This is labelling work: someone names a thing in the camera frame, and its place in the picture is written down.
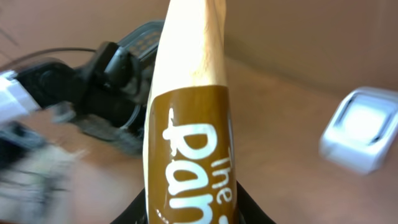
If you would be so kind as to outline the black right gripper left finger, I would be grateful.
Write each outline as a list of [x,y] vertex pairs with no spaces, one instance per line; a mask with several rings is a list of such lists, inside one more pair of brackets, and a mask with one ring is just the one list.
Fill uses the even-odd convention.
[[142,189],[137,197],[111,224],[148,224],[146,213],[145,189]]

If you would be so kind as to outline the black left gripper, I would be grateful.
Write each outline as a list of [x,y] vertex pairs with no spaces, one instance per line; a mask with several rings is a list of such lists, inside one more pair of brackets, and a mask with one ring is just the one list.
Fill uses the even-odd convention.
[[86,88],[74,104],[79,113],[74,124],[125,154],[140,156],[153,66],[153,45],[102,43],[81,69]]

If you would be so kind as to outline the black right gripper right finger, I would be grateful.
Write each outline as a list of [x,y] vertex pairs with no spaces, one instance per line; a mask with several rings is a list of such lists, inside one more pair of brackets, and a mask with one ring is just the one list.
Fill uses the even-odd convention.
[[275,224],[254,199],[237,182],[237,204],[239,224]]

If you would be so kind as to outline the white brown snack packet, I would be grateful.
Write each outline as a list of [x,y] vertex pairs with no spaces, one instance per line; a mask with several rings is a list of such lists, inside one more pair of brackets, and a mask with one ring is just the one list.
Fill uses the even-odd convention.
[[144,130],[149,223],[237,223],[224,0],[171,0]]

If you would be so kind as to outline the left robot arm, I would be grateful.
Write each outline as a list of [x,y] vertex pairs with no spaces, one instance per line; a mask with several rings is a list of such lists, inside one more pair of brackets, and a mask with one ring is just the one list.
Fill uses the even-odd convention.
[[146,101],[158,42],[104,42],[78,67],[35,52],[1,69],[1,221],[73,223],[71,176],[83,150],[68,152],[22,124],[50,109],[127,156],[142,155]]

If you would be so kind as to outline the white barcode scanner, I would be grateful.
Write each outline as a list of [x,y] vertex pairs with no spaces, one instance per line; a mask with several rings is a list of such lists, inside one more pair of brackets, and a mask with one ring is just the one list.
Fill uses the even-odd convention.
[[319,153],[367,175],[380,168],[396,136],[397,92],[363,86],[338,105],[319,140]]

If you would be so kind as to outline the grey plastic mesh basket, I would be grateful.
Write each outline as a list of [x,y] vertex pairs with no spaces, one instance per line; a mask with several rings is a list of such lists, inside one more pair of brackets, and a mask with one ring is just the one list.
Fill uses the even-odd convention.
[[155,62],[164,20],[149,21],[122,38],[118,45],[130,51],[142,68]]

